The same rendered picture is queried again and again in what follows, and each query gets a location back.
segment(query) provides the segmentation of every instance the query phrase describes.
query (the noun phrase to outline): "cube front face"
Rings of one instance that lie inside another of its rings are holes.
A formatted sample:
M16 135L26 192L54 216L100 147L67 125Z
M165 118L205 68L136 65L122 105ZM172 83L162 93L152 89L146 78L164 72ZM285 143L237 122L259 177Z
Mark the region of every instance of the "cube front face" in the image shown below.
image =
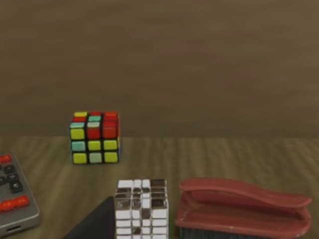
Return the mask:
M117 112L75 112L69 135L74 164L119 162L121 140Z
M118 181L116 239L168 239L166 180Z

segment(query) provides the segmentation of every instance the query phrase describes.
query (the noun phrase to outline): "black button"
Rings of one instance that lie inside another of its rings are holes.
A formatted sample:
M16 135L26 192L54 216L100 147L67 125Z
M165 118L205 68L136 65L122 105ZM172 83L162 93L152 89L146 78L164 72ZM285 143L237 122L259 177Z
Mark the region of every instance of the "black button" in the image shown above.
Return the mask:
M0 176L0 186L3 186L4 184L6 184L6 178L3 176Z
M12 174L8 174L6 176L6 180L7 182L12 182L12 181L16 181L19 179L19 175L17 173L12 173Z
M20 193L23 191L23 185L18 180L10 182L9 185L12 193Z
M15 166L14 165L8 165L3 167L3 171L5 174L15 173Z

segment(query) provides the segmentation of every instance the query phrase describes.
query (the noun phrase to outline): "gray remote control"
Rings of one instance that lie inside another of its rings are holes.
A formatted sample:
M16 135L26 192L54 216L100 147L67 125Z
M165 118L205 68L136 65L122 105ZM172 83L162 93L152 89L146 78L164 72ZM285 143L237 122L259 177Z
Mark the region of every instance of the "gray remote control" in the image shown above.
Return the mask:
M13 153L0 155L0 238L39 224L39 208Z

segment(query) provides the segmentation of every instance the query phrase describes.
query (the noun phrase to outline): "yellow tile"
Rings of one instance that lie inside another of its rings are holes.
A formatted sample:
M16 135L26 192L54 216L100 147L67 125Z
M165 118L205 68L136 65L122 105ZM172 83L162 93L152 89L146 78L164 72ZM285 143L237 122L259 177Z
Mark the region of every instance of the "yellow tile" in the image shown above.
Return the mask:
M75 164L86 164L87 157L85 153L74 153L73 154L73 163Z
M70 129L71 139L84 139L84 129L82 128L72 128Z
M85 116L87 116L87 115L88 115L87 112L75 112L75 113L74 113L74 116L75 116L75 117L85 117Z
M97 140L89 141L88 148L89 148L89 151L101 150L101 142Z
M103 142L104 150L115 150L118 148L116 140L105 140Z
M118 162L118 154L115 152L104 153L104 158L105 158L106 163L117 163Z

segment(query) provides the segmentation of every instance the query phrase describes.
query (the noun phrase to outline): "brush handle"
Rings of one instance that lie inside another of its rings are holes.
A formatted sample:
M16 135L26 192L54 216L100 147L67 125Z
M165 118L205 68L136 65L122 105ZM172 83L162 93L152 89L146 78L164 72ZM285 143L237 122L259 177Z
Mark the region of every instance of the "brush handle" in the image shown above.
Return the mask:
M189 178L181 182L179 187L185 192L215 191L236 194L282 208L301 208L312 201L310 197L301 194L273 192L253 184L225 178Z

